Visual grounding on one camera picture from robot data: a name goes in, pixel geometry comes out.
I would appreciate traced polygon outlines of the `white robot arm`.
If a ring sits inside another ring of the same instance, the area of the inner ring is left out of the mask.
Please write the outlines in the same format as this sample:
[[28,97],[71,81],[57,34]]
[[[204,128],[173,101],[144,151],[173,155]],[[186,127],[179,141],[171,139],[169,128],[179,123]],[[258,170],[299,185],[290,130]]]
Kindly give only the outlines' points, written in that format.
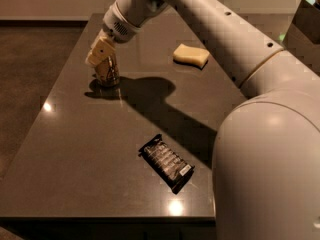
[[86,62],[173,7],[246,96],[218,131],[217,240],[320,240],[320,80],[217,0],[116,0]]

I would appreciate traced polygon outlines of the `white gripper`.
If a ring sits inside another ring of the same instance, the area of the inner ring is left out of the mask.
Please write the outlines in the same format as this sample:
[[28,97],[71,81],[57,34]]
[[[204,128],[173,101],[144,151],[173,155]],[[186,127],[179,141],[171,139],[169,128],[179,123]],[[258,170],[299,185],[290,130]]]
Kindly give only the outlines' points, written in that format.
[[122,15],[117,3],[112,4],[105,13],[103,29],[105,32],[99,32],[87,54],[85,62],[89,66],[98,66],[115,53],[113,38],[117,43],[126,43],[140,31]]

